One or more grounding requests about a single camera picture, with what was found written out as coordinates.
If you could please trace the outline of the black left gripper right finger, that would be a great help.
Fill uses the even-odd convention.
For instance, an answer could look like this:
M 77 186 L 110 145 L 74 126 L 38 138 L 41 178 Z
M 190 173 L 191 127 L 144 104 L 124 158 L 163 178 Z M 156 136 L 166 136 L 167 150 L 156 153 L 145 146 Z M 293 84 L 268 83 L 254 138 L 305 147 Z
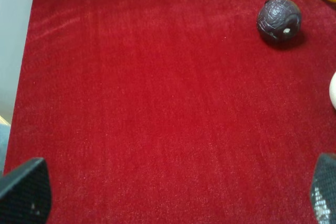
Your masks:
M 335 223 L 335 154 L 322 153 L 316 162 L 310 201 L 318 223 Z

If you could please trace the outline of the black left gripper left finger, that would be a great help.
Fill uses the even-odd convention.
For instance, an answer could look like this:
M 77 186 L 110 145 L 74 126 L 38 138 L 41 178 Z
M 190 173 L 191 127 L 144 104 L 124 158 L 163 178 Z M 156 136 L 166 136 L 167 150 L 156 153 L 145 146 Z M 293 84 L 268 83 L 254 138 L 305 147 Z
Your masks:
M 31 158 L 1 177 L 1 223 L 46 223 L 51 202 L 44 158 Z

